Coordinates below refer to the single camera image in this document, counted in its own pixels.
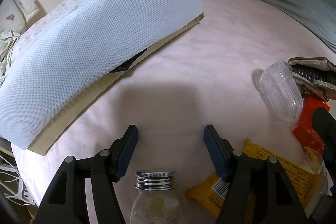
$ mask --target ribbed plastic container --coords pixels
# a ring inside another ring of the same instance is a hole
[[[296,119],[302,111],[302,98],[289,69],[274,63],[263,71],[260,84],[271,107],[281,121]]]

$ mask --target clear plastic container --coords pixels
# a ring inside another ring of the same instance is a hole
[[[302,111],[302,97],[290,70],[284,63],[274,63],[263,71],[260,85],[268,107],[281,121],[296,119]]]
[[[185,224],[174,188],[176,172],[138,171],[139,194],[134,201],[131,224]]]

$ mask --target pink blanket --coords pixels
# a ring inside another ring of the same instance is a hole
[[[126,176],[115,185],[128,221],[140,169],[176,170],[179,199],[188,223],[215,218],[184,191],[214,172],[203,142],[211,123],[242,149],[246,139],[288,160],[304,152],[291,134],[296,123],[278,122],[256,86],[263,69],[291,57],[336,57],[301,24],[260,0],[204,0],[205,18],[127,72],[73,122],[46,156],[13,147],[21,176],[41,199],[68,155],[91,157],[137,125],[139,141]],[[330,102],[331,113],[336,109]],[[88,191],[91,223],[95,220]]]

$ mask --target barcode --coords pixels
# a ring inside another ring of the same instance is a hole
[[[216,194],[218,194],[220,197],[225,199],[229,185],[229,183],[222,181],[222,179],[219,179],[214,185],[212,185],[211,189],[214,190]]]

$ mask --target yellow snack wrapper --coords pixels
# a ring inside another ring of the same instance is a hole
[[[312,160],[315,159],[313,151],[307,149]],[[251,158],[266,160],[269,156],[276,157],[290,178],[299,199],[305,208],[312,195],[315,193],[317,187],[322,179],[322,174],[314,175],[307,172],[305,169],[291,163],[288,160],[270,152],[260,145],[250,143],[247,140],[247,145],[243,149],[243,152]],[[185,191],[185,195],[189,199],[195,199],[201,203],[214,216],[218,217],[221,208],[223,206],[229,183],[225,183],[221,180],[216,173],[209,176],[203,182],[195,185],[194,187]],[[255,195],[250,192],[249,201],[246,208],[244,224],[251,224],[255,206]]]

